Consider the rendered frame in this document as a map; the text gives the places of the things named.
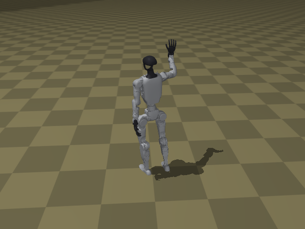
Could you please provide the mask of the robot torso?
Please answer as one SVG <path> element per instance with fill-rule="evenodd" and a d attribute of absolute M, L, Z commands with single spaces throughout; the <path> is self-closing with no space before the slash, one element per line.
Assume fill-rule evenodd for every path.
<path fill-rule="evenodd" d="M 143 101 L 147 104 L 147 108 L 144 110 L 145 114 L 148 116 L 147 121 L 154 121 L 159 118 L 159 109 L 156 108 L 156 103 L 160 101 L 162 96 L 162 77 L 157 72 L 157 77 L 149 79 L 146 75 L 141 76 L 142 87 L 141 97 Z"/>

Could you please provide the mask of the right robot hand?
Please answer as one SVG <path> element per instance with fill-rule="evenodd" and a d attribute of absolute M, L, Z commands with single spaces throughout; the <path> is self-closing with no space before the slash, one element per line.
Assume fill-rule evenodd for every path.
<path fill-rule="evenodd" d="M 173 46 L 172 46 L 172 39 L 171 39 L 171 45 L 170 45 L 170 40 L 168 40 L 168 41 L 169 41 L 169 48 L 168 48 L 167 44 L 165 44 L 165 45 L 168 50 L 168 57 L 169 57 L 169 55 L 174 55 L 174 51 L 175 51 L 175 47 L 176 47 L 176 40 L 175 40 L 175 43 L 173 40 Z M 174 46 L 174 44 L 175 44 L 175 46 Z"/>

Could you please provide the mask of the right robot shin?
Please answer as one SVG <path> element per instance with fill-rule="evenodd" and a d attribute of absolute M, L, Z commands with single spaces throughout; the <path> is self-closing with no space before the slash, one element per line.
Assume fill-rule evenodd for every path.
<path fill-rule="evenodd" d="M 163 160 L 164 160 L 164 165 L 166 166 L 166 164 L 168 165 L 168 141 L 167 138 L 165 137 L 166 140 L 166 145 L 165 146 L 161 146 L 161 153 L 163 155 Z"/>

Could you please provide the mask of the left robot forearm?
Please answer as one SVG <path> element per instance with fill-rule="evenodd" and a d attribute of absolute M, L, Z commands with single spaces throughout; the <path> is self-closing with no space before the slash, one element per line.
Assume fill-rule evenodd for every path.
<path fill-rule="evenodd" d="M 133 109 L 133 113 L 132 113 L 133 119 L 132 119 L 132 122 L 134 123 L 134 120 L 137 120 L 137 122 L 138 122 L 139 107 L 136 106 L 135 100 L 132 100 L 132 109 Z"/>

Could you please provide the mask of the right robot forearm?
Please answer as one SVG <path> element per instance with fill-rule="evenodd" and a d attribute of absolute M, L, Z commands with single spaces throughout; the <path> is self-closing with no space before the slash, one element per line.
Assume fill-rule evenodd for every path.
<path fill-rule="evenodd" d="M 176 75 L 177 69 L 176 69 L 176 65 L 174 63 L 173 55 L 169 55 L 168 62 L 169 62 L 170 69 L 173 70 L 174 75 Z"/>

